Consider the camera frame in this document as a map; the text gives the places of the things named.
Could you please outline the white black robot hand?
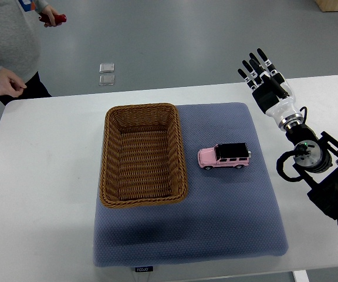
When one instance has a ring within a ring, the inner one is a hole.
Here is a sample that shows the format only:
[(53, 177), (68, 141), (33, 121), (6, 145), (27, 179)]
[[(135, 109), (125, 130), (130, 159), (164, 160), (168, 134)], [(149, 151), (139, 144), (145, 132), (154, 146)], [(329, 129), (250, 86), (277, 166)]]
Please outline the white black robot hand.
[(303, 115), (295, 106), (296, 98), (286, 79), (277, 71), (265, 52), (257, 49), (263, 63), (254, 53), (249, 53), (249, 61), (243, 60), (239, 75), (253, 90), (252, 96), (260, 110), (274, 119), (280, 130), (289, 130), (303, 123)]

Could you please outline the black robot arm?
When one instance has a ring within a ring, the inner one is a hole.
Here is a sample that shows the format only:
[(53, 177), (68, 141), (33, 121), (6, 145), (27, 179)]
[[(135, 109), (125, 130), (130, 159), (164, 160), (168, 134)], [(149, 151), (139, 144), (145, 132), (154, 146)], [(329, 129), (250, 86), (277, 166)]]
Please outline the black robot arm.
[(262, 49), (239, 74), (267, 156), (284, 188), (286, 256), (295, 267), (338, 266), (338, 75), (286, 79)]

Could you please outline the person's left hand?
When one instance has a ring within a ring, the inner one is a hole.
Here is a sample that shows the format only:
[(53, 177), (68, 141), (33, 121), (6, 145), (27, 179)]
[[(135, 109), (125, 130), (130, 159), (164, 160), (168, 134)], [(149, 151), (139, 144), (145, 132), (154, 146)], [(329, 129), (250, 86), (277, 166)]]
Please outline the person's left hand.
[(51, 5), (46, 5), (42, 11), (39, 13), (40, 16), (46, 15), (49, 18), (49, 22), (44, 23), (45, 28), (49, 27), (57, 27), (61, 25), (61, 23), (56, 23), (55, 16), (59, 15), (58, 11), (52, 7)]

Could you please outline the person's right hand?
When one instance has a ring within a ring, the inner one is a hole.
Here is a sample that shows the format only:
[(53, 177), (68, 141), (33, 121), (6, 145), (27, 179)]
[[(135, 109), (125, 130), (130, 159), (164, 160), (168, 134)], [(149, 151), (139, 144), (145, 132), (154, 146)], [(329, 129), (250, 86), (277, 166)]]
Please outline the person's right hand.
[(12, 71), (1, 68), (0, 70), (0, 96), (19, 97), (27, 88), (24, 81)]

